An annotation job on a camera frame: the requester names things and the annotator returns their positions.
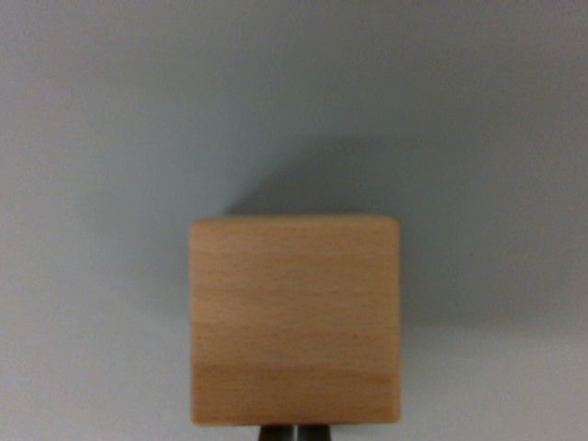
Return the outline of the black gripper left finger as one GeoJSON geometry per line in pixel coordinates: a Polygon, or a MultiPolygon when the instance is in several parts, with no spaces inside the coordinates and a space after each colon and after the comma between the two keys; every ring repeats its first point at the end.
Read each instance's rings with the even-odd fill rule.
{"type": "Polygon", "coordinates": [[[264,425],[260,427],[258,441],[295,441],[295,427],[293,425],[264,425]]]}

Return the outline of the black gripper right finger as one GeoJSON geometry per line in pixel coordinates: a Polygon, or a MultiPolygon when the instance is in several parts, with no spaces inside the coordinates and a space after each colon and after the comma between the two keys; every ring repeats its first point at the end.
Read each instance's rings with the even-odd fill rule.
{"type": "Polygon", "coordinates": [[[328,424],[300,424],[297,432],[298,441],[331,441],[328,424]]]}

